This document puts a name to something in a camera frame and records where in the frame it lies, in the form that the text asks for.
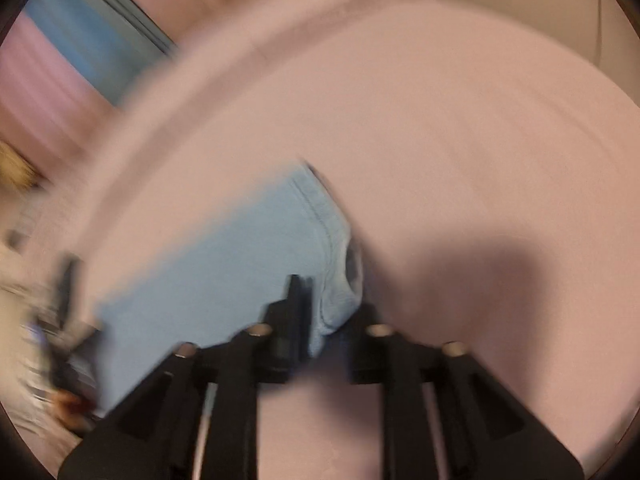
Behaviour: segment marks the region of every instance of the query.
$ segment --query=pink cloth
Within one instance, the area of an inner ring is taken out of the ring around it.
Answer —
[[[113,125],[66,242],[80,314],[304,158],[393,323],[465,340],[589,463],[640,384],[638,132],[597,69],[473,7],[265,0]],[[375,478],[375,393],[315,366],[262,400],[260,477]]]
[[[86,153],[112,111],[21,13],[0,47],[0,138],[56,180]]]

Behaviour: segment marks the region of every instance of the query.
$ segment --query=blue curtain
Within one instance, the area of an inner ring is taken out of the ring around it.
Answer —
[[[173,47],[132,0],[29,0],[25,12],[113,105]]]

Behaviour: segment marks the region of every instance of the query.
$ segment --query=cloth fold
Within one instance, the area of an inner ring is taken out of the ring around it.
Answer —
[[[348,222],[311,168],[295,168],[101,304],[100,410],[176,343],[220,343],[258,320],[290,274],[312,284],[309,351],[317,355],[359,306],[361,269]]]

